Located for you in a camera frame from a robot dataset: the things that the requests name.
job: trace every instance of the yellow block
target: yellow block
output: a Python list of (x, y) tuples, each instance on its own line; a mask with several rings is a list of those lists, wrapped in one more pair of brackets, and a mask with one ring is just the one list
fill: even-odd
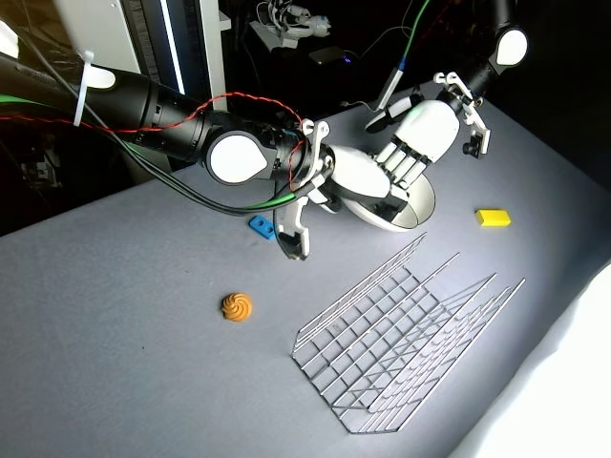
[(482, 226), (509, 226), (512, 219), (506, 210), (477, 210), (475, 216)]

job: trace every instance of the blue toy brick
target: blue toy brick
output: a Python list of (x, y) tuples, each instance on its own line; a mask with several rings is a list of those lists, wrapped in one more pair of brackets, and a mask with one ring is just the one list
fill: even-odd
[(250, 220), (248, 225), (268, 240), (274, 240), (276, 237), (274, 234), (274, 223), (267, 218), (256, 216)]

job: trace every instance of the metal frame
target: metal frame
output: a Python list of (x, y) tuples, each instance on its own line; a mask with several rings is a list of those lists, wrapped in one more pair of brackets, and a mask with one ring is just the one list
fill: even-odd
[(406, 264), (424, 237), (297, 334), (292, 358), (351, 433), (403, 428), (524, 283), (481, 300), (492, 274), (440, 301), (427, 284), (459, 254), (419, 281)]

